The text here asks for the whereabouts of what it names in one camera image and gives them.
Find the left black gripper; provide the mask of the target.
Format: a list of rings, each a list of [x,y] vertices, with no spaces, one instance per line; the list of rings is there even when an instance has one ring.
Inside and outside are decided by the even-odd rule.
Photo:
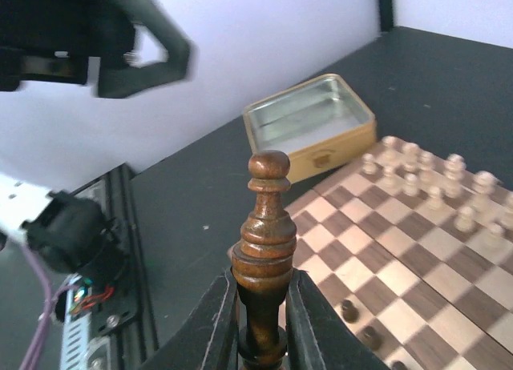
[[[126,64],[143,26],[165,58]],[[1,0],[1,90],[22,82],[83,85],[89,59],[100,60],[98,96],[125,99],[186,78],[193,44],[154,0]]]

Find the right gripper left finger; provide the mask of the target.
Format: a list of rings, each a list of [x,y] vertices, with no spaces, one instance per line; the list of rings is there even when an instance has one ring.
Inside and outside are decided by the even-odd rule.
[[[238,366],[237,284],[229,269],[218,275],[179,331],[142,370],[225,370]]]

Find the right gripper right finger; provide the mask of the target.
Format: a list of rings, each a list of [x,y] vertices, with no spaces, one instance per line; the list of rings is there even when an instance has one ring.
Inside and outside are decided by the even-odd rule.
[[[285,312],[287,353],[291,369],[387,368],[345,326],[306,271],[293,270]]]

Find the dark bishop chess piece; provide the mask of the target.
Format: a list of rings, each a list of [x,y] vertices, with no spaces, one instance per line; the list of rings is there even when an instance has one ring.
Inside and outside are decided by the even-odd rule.
[[[247,324],[238,349],[243,369],[279,369],[287,348],[279,326],[279,308],[293,275],[297,227],[282,204],[290,188],[289,157],[282,151],[262,151],[248,162],[252,178],[248,189],[256,202],[240,228],[240,241],[232,249],[232,274]]]

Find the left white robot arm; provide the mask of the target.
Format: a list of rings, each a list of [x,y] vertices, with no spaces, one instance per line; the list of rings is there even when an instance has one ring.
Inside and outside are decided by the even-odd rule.
[[[1,0],[1,89],[25,81],[83,85],[99,60],[96,94],[125,99],[183,79],[191,43],[153,0]],[[1,232],[54,271],[102,287],[127,258],[101,207],[65,191],[1,178]]]

